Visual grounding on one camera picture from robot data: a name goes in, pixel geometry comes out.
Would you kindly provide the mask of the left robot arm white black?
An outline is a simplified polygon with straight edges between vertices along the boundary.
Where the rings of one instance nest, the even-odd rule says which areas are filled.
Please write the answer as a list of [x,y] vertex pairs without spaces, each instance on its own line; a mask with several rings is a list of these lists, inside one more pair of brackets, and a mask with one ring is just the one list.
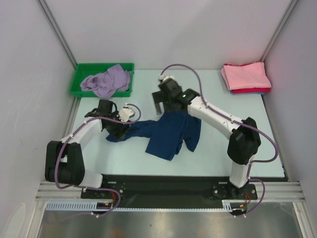
[[130,127],[134,110],[124,105],[121,110],[110,100],[99,100],[96,108],[85,114],[83,122],[59,141],[50,141],[46,149],[45,180],[57,186],[91,187],[98,198],[109,194],[109,185],[102,174],[85,168],[83,149],[104,130],[122,139]]

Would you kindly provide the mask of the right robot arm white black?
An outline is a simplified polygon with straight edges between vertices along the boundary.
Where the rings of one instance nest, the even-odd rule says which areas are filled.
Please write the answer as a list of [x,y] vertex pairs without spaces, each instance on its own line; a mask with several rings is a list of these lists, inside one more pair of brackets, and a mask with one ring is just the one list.
[[164,111],[184,112],[198,118],[228,139],[227,154],[232,161],[228,192],[232,198],[240,199],[247,191],[249,165],[261,145],[259,133],[252,130],[257,127],[255,120],[234,117],[215,107],[202,94],[192,89],[183,91],[173,76],[160,76],[158,88],[158,91],[152,93],[158,115],[162,113],[159,105],[162,103]]

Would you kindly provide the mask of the navy blue t shirt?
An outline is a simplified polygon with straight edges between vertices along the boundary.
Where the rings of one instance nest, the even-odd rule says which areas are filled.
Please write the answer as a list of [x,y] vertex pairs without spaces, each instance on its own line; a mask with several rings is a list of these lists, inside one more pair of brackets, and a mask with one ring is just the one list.
[[159,120],[138,121],[130,125],[123,139],[108,135],[109,142],[121,142],[132,137],[148,138],[145,152],[171,161],[179,154],[185,143],[189,151],[194,152],[201,135],[202,121],[183,112],[165,112]]

